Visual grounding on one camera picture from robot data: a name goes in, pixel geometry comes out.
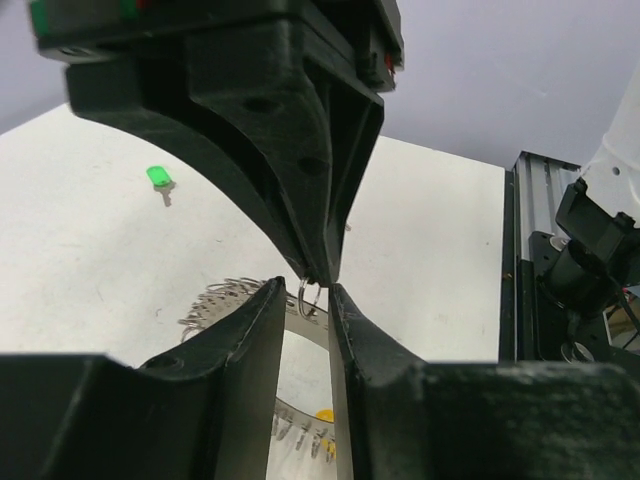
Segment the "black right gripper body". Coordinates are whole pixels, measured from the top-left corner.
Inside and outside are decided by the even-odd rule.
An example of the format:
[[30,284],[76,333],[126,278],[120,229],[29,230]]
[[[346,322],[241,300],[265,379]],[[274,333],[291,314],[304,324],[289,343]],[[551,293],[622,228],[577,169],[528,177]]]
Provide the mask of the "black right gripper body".
[[395,89],[405,66],[394,1],[30,1],[41,56],[66,64],[100,62],[137,43],[280,19],[301,21],[347,60],[375,92]]

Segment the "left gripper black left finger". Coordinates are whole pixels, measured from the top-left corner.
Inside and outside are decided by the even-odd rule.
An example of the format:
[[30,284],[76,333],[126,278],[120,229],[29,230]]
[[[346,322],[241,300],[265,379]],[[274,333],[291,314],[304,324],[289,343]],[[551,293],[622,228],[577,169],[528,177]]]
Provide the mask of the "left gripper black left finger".
[[139,368],[96,354],[1,359],[5,479],[262,479],[286,295]]

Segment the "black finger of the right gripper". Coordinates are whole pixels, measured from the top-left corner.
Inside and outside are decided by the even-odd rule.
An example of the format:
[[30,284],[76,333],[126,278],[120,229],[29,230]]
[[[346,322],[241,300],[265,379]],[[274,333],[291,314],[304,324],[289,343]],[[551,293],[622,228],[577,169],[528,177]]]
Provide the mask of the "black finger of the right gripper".
[[169,152],[214,183],[294,272],[328,285],[340,236],[325,233],[330,152],[324,91],[340,53],[301,21],[280,19],[137,43],[68,64],[84,119]]
[[382,99],[367,90],[325,87],[330,152],[329,206],[325,233],[341,235],[384,120]]

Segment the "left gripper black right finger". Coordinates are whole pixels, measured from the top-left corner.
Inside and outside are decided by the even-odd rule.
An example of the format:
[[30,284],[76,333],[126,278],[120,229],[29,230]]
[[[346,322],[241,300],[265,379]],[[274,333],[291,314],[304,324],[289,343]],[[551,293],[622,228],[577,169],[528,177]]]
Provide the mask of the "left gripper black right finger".
[[639,386],[599,363],[428,363],[329,290],[341,479],[635,479]]

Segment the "steel keyring disc with rings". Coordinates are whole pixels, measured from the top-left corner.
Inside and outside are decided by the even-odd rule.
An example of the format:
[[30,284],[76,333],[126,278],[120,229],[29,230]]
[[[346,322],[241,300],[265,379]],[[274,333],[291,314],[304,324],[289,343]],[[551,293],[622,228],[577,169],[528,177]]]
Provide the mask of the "steel keyring disc with rings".
[[[243,314],[263,314],[260,303],[266,282],[246,277],[227,278],[211,284],[198,295],[186,316],[178,321],[182,327],[180,341],[186,343],[220,325],[240,320]],[[307,458],[322,463],[326,469],[336,463],[325,462],[322,451],[315,450],[314,440],[320,432],[317,411],[331,408],[329,385],[328,313],[319,306],[300,301],[288,293],[284,300],[283,359],[280,362],[278,392],[274,399],[271,427],[276,459]]]

